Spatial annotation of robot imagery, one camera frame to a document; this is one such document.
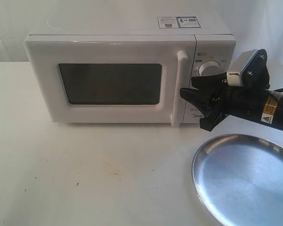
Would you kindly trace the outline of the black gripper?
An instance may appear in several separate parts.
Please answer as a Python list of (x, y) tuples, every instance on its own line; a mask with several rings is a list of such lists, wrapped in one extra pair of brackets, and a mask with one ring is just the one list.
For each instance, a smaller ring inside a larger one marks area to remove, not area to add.
[(180, 88), (180, 97), (196, 107), (204, 118), (200, 119), (200, 128), (212, 131), (228, 115), (262, 124), (261, 115), (265, 89), (270, 88), (269, 72), (263, 71), (259, 81), (252, 87), (230, 87), (226, 73), (191, 78), (196, 89)]

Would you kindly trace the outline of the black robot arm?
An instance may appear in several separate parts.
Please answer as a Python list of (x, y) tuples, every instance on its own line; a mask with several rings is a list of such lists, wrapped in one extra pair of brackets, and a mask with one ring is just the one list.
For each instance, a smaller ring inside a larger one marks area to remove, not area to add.
[(229, 86), (225, 73), (193, 77), (191, 84), (180, 89), (180, 96), (203, 114), (201, 129), (212, 131), (231, 115), (283, 131), (283, 93)]

